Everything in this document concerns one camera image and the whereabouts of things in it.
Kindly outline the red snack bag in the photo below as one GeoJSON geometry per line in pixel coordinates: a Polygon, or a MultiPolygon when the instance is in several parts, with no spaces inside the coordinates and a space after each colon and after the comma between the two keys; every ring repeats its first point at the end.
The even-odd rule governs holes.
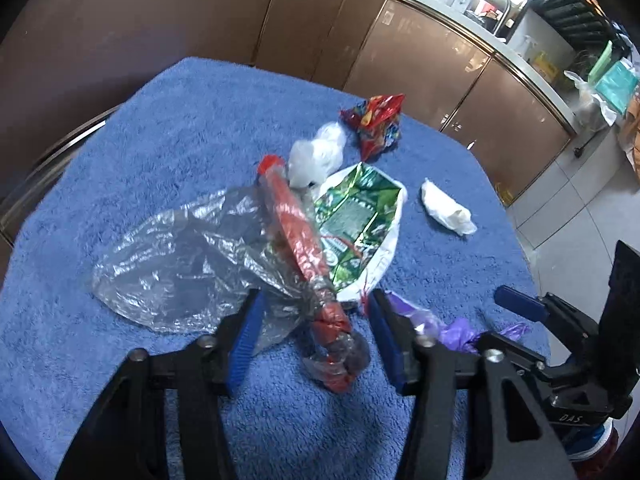
{"type": "Polygon", "coordinates": [[[374,159],[396,148],[400,139],[403,94],[372,96],[348,110],[340,111],[341,121],[358,136],[360,158],[374,159]]]}

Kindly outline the yellow box on counter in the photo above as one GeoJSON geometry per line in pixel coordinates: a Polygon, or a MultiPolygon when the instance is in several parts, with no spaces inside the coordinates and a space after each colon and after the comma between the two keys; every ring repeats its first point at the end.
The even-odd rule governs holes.
{"type": "Polygon", "coordinates": [[[548,58],[547,53],[544,51],[539,52],[533,58],[532,66],[533,69],[536,70],[536,72],[549,84],[552,84],[559,73],[558,66],[548,58]]]}

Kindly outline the teal hanging bag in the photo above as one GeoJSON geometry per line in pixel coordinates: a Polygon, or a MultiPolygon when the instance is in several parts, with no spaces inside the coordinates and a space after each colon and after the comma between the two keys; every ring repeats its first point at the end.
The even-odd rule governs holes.
{"type": "Polygon", "coordinates": [[[596,91],[618,114],[625,114],[639,77],[626,58],[616,61],[598,80],[596,91]]]}

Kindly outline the brown kitchen cabinets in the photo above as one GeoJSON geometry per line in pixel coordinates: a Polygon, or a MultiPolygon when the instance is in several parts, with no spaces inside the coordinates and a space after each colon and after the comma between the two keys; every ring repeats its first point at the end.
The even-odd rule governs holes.
{"type": "Polygon", "coordinates": [[[1,191],[73,128],[187,56],[235,62],[404,110],[522,195],[572,115],[484,32],[426,0],[1,0],[1,191]]]}

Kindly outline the clear white plastic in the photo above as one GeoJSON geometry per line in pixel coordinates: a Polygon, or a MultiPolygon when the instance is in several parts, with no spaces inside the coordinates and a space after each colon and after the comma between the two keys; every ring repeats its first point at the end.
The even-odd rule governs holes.
{"type": "Polygon", "coordinates": [[[346,132],[340,122],[322,125],[313,139],[296,140],[288,155],[288,183],[292,188],[322,184],[343,163],[346,132]]]}

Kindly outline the red clear plastic wrapper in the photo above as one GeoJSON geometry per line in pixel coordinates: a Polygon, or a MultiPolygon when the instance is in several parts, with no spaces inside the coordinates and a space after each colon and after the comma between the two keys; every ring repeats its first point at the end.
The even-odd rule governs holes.
{"type": "Polygon", "coordinates": [[[257,181],[169,209],[126,233],[92,270],[96,299],[159,333],[212,332],[253,288],[267,299],[258,347],[298,326],[314,346],[306,373],[346,391],[369,365],[367,341],[338,301],[311,203],[288,185],[284,160],[265,156],[257,181]]]}

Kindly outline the orange patterned apron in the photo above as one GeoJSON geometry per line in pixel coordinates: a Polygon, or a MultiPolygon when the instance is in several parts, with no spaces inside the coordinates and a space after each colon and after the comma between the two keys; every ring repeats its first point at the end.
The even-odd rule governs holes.
{"type": "Polygon", "coordinates": [[[636,92],[628,103],[623,127],[618,134],[620,148],[637,179],[640,179],[639,105],[639,93],[636,92]]]}

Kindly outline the purple twisted wrapper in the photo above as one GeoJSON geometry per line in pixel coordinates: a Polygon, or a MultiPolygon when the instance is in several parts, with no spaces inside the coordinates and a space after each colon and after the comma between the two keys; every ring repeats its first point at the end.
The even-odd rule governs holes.
{"type": "Polygon", "coordinates": [[[477,330],[464,316],[445,323],[432,310],[409,301],[397,292],[386,290],[385,297],[397,315],[399,326],[397,333],[392,333],[388,339],[398,348],[412,350],[416,337],[431,337],[448,350],[480,354],[487,350],[504,351],[509,344],[519,344],[530,332],[530,326],[524,322],[498,328],[488,321],[487,330],[477,330]]]}

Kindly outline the white plastic bag hanging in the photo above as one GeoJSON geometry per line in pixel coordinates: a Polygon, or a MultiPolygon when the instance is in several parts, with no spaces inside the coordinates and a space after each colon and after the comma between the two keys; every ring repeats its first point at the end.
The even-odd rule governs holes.
{"type": "Polygon", "coordinates": [[[593,87],[581,76],[566,70],[563,75],[574,84],[574,96],[570,99],[570,109],[578,124],[585,130],[598,132],[615,124],[617,113],[593,87]]]}

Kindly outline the blue towel mat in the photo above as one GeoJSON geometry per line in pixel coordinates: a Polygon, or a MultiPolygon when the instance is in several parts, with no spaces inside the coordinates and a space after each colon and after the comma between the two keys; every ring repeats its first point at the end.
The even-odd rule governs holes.
{"type": "MultiPolygon", "coordinates": [[[[1,289],[1,420],[32,470],[55,476],[89,408],[127,352],[178,350],[186,337],[131,324],[90,292],[93,266],[142,221],[254,181],[265,154],[286,155],[354,98],[318,84],[187,58],[155,77],[94,134],[23,224],[1,289]]],[[[443,320],[514,324],[492,295],[535,285],[503,206],[475,157],[411,118],[378,168],[405,185],[399,243],[382,284],[443,320]],[[430,217],[430,179],[468,208],[477,232],[430,217]]],[[[333,394],[302,369],[288,338],[250,363],[222,407],[243,479],[390,479],[412,402],[373,360],[349,392],[333,394]]]]}

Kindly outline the black dish rack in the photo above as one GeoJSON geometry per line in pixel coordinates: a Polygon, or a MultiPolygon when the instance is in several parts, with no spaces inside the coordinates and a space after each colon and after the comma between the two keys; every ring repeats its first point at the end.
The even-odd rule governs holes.
{"type": "Polygon", "coordinates": [[[598,0],[528,0],[529,7],[575,51],[600,49],[630,55],[623,27],[610,20],[598,0]]]}

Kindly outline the green white snack packet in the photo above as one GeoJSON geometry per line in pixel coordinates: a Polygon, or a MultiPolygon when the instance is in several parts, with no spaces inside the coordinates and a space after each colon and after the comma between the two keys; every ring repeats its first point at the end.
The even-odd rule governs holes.
{"type": "Polygon", "coordinates": [[[382,280],[396,252],[404,185],[358,162],[312,190],[314,222],[341,302],[360,302],[382,280]]]}

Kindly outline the kitchen faucet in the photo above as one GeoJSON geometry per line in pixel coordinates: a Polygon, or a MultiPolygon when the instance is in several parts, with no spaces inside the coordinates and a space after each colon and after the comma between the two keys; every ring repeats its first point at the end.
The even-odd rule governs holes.
{"type": "Polygon", "coordinates": [[[498,37],[512,10],[512,0],[477,0],[473,14],[484,29],[498,37]]]}

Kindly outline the cooking oil bottle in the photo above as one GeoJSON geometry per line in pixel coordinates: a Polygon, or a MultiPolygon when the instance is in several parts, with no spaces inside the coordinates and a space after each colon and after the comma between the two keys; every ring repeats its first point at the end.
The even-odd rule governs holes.
{"type": "Polygon", "coordinates": [[[503,183],[498,182],[495,190],[503,206],[509,207],[514,202],[514,195],[503,183]]]}

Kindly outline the white tissue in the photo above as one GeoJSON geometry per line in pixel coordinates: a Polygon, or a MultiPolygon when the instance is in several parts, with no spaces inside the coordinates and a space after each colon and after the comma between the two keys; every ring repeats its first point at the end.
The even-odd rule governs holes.
{"type": "Polygon", "coordinates": [[[459,236],[477,232],[471,211],[457,203],[430,179],[421,185],[421,202],[432,219],[459,236]]]}

